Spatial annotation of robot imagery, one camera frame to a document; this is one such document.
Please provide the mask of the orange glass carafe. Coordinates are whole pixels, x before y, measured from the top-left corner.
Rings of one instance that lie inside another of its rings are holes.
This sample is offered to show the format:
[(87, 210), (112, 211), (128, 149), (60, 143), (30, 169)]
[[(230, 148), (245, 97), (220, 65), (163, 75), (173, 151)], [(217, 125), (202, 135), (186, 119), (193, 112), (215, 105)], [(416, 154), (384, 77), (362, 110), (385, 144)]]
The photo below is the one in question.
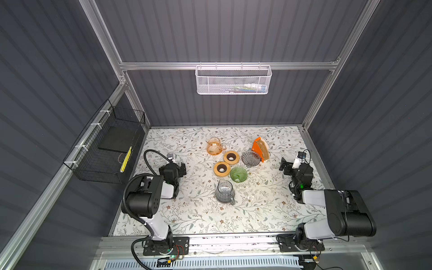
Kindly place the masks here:
[(217, 137), (213, 137), (209, 140), (207, 140), (207, 153), (209, 155), (219, 155), (223, 151), (226, 150), (226, 147), (224, 147), (221, 143), (221, 140)]

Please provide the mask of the wooden dripper ring stand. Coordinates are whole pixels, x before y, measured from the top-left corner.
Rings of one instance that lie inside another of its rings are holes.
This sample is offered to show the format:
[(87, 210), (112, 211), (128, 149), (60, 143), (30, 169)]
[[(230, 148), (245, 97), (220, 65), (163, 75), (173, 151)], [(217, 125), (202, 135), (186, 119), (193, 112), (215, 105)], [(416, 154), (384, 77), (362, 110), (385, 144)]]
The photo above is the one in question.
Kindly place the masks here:
[(214, 165), (213, 171), (218, 177), (225, 177), (230, 174), (231, 166), (226, 162), (218, 162)]

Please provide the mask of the grey glass dripper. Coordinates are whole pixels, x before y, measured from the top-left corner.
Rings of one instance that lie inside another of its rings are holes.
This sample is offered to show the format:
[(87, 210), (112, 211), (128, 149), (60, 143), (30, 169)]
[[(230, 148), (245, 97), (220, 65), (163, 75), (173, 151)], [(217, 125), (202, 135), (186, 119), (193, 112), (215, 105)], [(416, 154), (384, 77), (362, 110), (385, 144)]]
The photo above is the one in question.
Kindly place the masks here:
[(246, 151), (241, 155), (241, 161), (247, 168), (252, 168), (261, 163), (261, 157), (254, 151)]

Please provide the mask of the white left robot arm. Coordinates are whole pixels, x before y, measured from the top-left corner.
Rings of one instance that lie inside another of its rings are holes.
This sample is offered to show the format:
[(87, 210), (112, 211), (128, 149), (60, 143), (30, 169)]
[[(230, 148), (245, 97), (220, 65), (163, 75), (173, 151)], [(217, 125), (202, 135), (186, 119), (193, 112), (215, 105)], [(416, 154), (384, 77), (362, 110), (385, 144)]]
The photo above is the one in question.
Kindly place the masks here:
[(172, 242), (172, 230), (158, 213), (162, 200), (175, 199), (180, 188), (180, 178), (187, 174), (184, 163), (168, 163), (159, 168), (159, 175), (135, 175), (126, 185), (121, 201), (121, 211), (144, 225), (150, 240)]

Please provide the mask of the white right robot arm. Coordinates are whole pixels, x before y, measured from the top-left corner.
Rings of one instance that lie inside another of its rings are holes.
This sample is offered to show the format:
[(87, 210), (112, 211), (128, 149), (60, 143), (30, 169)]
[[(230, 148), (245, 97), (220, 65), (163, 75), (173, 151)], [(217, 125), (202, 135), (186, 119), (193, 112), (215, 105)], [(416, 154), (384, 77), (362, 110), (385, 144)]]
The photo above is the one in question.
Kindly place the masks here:
[(323, 251), (324, 240), (346, 237), (372, 237), (376, 223), (362, 196), (355, 190), (315, 190), (313, 168), (302, 153), (293, 162), (281, 159), (279, 170), (291, 177), (289, 190), (299, 204), (323, 207), (326, 218), (298, 224), (289, 242), (278, 235), (282, 251), (295, 247), (299, 251)]

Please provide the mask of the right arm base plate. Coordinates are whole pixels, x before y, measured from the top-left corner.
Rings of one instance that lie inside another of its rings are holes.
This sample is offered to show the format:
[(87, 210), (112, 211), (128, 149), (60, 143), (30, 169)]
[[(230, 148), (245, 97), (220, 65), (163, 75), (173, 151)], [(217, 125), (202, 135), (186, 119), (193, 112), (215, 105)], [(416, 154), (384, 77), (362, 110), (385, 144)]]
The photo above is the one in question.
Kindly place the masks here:
[(297, 237), (295, 234), (280, 234), (276, 236), (280, 252), (323, 252), (325, 246), (323, 242), (308, 238)]

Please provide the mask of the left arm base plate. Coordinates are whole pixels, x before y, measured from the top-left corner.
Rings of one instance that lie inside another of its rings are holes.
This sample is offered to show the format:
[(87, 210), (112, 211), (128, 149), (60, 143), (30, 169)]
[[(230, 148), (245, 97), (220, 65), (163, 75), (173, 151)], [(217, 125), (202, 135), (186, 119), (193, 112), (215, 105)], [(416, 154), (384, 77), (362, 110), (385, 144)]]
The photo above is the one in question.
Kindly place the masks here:
[(188, 255), (190, 246), (189, 237), (174, 237), (163, 241), (148, 240), (142, 244), (142, 255)]

